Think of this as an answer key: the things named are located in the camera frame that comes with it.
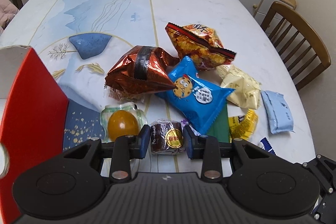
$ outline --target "black label band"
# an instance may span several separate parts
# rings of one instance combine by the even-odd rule
[[[134,64],[134,78],[139,80],[147,80],[147,69],[149,58],[151,57],[154,47],[142,46],[137,54]]]

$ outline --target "tree illustration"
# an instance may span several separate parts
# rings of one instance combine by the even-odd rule
[[[55,60],[64,59],[68,52],[76,52],[76,51],[69,51],[69,45],[66,43],[61,43],[58,46],[55,46],[51,51],[49,51],[48,55],[50,58],[54,58]]]

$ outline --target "metal screw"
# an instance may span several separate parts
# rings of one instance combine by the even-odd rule
[[[221,176],[221,173],[216,170],[208,170],[204,172],[204,176],[208,179],[218,179]]]
[[[125,171],[114,171],[112,173],[112,178],[114,179],[125,179],[128,177],[128,173]]]

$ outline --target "pink jacket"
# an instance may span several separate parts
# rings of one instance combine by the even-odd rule
[[[18,12],[19,9],[10,0],[0,0],[0,34]]]

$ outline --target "gold round sticker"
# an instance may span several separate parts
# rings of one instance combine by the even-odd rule
[[[171,148],[180,148],[183,145],[182,133],[176,128],[167,132],[165,140],[167,145]]]

